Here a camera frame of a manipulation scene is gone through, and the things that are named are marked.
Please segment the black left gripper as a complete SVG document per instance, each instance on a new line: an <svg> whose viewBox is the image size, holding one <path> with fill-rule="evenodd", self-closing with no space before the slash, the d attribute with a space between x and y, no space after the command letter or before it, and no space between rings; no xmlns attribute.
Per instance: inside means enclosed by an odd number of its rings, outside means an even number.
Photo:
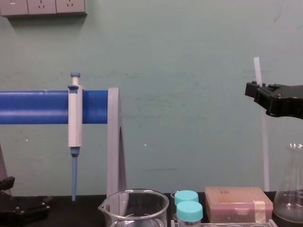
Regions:
<svg viewBox="0 0 303 227"><path fill-rule="evenodd" d="M11 194L15 177L0 180L0 193ZM49 204L53 196L46 197L12 197L13 211L0 212L0 225L6 227L23 227L26 224L43 220L48 217Z"/></svg>

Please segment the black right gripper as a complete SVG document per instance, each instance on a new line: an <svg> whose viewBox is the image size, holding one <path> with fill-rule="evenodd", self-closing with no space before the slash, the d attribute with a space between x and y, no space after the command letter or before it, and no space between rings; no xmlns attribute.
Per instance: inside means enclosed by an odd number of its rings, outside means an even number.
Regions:
<svg viewBox="0 0 303 227"><path fill-rule="evenodd" d="M303 87L268 84L262 88L256 81L248 82L245 95L266 110L271 117L303 117Z"/></svg>

